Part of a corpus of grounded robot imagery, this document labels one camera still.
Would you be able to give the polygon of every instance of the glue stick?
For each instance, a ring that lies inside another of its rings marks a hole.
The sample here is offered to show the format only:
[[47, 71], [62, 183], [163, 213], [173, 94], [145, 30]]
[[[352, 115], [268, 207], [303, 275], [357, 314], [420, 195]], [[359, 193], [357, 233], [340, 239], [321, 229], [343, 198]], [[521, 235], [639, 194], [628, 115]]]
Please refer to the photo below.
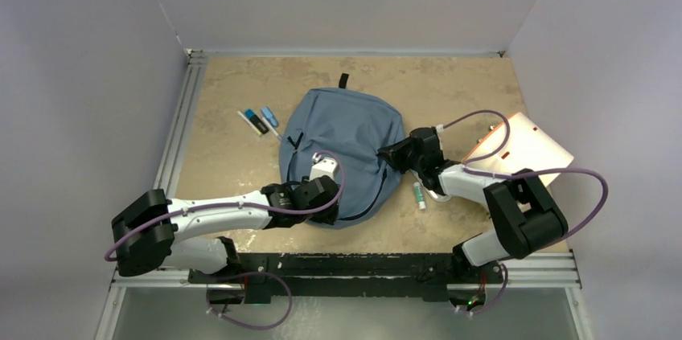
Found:
[[417, 197], [417, 203], [419, 204], [419, 210], [426, 210], [426, 202], [424, 202], [424, 193], [421, 192], [421, 185], [419, 182], [413, 184], [414, 196]]

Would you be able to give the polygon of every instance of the white marker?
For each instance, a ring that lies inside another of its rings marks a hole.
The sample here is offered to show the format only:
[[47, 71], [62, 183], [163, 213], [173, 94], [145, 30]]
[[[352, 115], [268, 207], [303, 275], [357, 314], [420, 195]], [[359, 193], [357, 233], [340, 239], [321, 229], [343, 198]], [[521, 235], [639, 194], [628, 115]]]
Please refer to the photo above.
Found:
[[263, 123], [265, 123], [270, 132], [272, 132], [273, 135], [276, 136], [279, 141], [281, 141], [281, 136], [277, 133], [273, 125], [271, 125], [270, 122], [267, 119], [265, 119], [265, 117], [261, 117], [261, 120], [263, 121]]
[[259, 137], [263, 135], [263, 133], [261, 133], [261, 131], [260, 131], [259, 129], [257, 129], [256, 126], [253, 125], [253, 123], [251, 123], [251, 121], [246, 117], [246, 115], [244, 115], [243, 113], [241, 113], [241, 111], [237, 111], [236, 113], [237, 113], [242, 119], [244, 119], [244, 121], [246, 122], [246, 124], [249, 125], [249, 127], [251, 127], [251, 128], [253, 129], [253, 131], [255, 131], [255, 132], [258, 134]]

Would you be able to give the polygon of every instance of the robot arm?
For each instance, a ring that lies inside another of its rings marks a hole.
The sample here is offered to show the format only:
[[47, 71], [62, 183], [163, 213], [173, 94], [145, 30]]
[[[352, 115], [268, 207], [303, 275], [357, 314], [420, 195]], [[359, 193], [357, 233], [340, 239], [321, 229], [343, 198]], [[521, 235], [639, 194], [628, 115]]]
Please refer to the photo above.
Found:
[[[508, 257], [525, 258], [568, 232], [561, 210], [538, 177], [469, 174], [462, 163], [444, 159], [434, 127], [413, 130], [403, 141], [380, 149], [378, 156], [401, 173], [415, 172], [428, 190], [472, 200], [490, 211], [494, 228], [453, 248], [455, 272], [467, 273]], [[528, 210], [521, 211], [519, 204]]]
[[[236, 260], [236, 247], [225, 237], [207, 240], [200, 236], [234, 229], [292, 227], [308, 219], [334, 224], [338, 202], [311, 214], [295, 211], [328, 204], [339, 191], [334, 181], [337, 169], [336, 160], [324, 158], [313, 165], [310, 177], [295, 189], [291, 185], [297, 183], [271, 184], [223, 199], [166, 199], [163, 190], [147, 191], [112, 220], [114, 240], [121, 240], [152, 219], [169, 215], [170, 218], [141, 230], [116, 249], [118, 272], [131, 277], [172, 266], [211, 274]], [[267, 210], [268, 207], [282, 212]]]

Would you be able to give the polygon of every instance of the black loop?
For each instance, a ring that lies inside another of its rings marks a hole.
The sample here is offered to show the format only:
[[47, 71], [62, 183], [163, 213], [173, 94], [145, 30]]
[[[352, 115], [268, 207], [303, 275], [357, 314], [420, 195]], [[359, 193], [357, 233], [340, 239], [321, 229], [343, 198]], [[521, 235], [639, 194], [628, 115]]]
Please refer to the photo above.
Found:
[[379, 185], [379, 191], [376, 192], [376, 197], [374, 197], [374, 200], [372, 201], [372, 203], [370, 203], [368, 208], [364, 209], [362, 213], [353, 215], [352, 217], [339, 218], [339, 221], [355, 221], [356, 219], [360, 219], [367, 215], [367, 213], [374, 207], [376, 200], [379, 199], [379, 194], [381, 194], [381, 189], [384, 188], [384, 182], [386, 182], [387, 177], [388, 171], [387, 169], [384, 169], [384, 173], [381, 175], [381, 184]]
[[341, 78], [339, 79], [339, 88], [346, 88], [346, 84], [348, 83], [348, 77], [349, 75], [347, 73], [341, 74]]
[[298, 135], [298, 139], [296, 142], [294, 142], [294, 139], [291, 137], [286, 137], [286, 140], [289, 141], [289, 143], [294, 147], [294, 152], [291, 154], [291, 158], [289, 158], [289, 165], [286, 167], [286, 181], [289, 181], [289, 177], [291, 175], [291, 162], [294, 161], [294, 155], [298, 152], [298, 145], [301, 144], [301, 140], [303, 139], [303, 133], [300, 133]]

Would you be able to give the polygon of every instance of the beige table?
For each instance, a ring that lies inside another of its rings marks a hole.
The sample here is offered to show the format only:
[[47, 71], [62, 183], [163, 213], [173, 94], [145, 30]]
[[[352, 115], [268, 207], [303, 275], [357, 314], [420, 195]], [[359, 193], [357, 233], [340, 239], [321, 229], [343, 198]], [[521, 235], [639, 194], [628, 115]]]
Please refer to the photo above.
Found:
[[[405, 132], [446, 123], [476, 109], [524, 111], [509, 59], [435, 57], [212, 57], [191, 128], [176, 197], [240, 195], [280, 182], [279, 142], [258, 137], [236, 115], [268, 105], [286, 121], [311, 88], [335, 87], [342, 72], [348, 89], [378, 96], [403, 116]], [[447, 158], [461, 159], [498, 119], [472, 118], [443, 134]], [[419, 211], [412, 175], [372, 219], [343, 230], [300, 224], [291, 229], [228, 231], [242, 252], [450, 252], [491, 228], [487, 213], [465, 199]], [[564, 252], [558, 244], [545, 249]]]

